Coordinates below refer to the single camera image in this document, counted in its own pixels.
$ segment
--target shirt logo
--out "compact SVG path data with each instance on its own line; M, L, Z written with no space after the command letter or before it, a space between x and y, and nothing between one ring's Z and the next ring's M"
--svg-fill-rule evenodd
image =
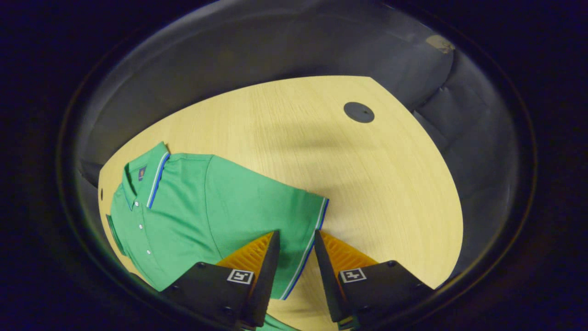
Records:
M253 272L237 269L233 269L233 271L230 272L229 278L227 278L229 282L240 284L251 284L252 279Z
M358 282L360 280L366 280L366 275L363 274L361 268L343 270L341 271L341 279L344 283Z
M147 168L147 166L144 166L141 169L139 169L139 181L143 180L143 175L145 175L145 168Z

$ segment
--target black circular hole cover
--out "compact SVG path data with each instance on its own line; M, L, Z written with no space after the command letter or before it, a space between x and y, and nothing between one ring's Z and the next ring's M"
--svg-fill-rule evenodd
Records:
M370 123L374 118L373 111L359 102L347 102L343 106L343 110L352 120L360 123Z

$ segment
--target shirt tag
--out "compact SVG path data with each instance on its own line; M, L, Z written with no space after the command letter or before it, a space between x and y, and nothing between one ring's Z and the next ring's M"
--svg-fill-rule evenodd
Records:
M145 175L145 168L147 168L147 166L144 166L141 169L139 169L139 181L143 180L143 176Z

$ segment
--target shirt sleeve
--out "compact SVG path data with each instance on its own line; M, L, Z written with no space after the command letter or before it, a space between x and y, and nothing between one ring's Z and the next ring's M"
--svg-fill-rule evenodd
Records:
M114 224L112 223L112 217L110 215L106 214L106 219L108 219L108 226L110 226L110 228L111 228L112 237L114 238L114 241L116 242L116 246L118 247L118 250L121 251L121 254L126 256L125 250L122 248L121 241L120 241L120 239L118 239L118 236L116 235L116 229L114 228Z

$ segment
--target light wood tabletop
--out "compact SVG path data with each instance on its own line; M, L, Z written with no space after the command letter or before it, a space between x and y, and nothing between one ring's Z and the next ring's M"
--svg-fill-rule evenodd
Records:
M359 123L343 106L359 102L375 119ZM163 141L170 153L215 154L330 199L323 231L378 262L397 260L436 288L462 246L457 190L433 141L410 112L369 77L321 76L267 82L180 110L128 141L104 165L102 225L122 264L105 214L126 163ZM287 300L268 313L300 330L337 330L311 252Z

